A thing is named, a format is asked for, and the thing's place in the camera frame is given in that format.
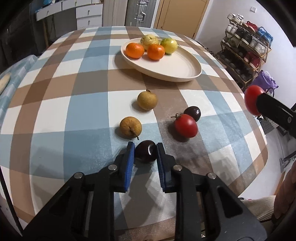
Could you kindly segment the person right hand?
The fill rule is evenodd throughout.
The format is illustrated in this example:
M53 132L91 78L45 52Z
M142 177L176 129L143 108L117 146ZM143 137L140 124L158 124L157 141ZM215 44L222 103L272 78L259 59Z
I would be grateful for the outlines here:
M295 199L295 169L291 168L283 181L274 201L274 216L285 214Z

